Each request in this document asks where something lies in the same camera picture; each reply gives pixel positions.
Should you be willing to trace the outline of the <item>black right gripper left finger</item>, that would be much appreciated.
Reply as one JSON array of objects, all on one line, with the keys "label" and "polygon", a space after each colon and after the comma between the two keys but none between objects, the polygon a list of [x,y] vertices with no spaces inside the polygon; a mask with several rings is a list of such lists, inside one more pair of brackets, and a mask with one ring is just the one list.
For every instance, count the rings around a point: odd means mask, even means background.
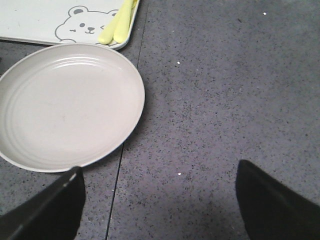
[{"label": "black right gripper left finger", "polygon": [[86,201],[83,170],[76,166],[0,218],[2,240],[73,240]]}]

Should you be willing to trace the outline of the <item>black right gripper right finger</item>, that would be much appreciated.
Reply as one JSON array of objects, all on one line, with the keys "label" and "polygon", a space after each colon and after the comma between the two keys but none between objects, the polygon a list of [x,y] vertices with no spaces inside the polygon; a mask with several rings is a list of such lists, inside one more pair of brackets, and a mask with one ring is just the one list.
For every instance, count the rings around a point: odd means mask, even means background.
[{"label": "black right gripper right finger", "polygon": [[318,240],[320,207],[248,160],[240,160],[236,197],[251,240]]}]

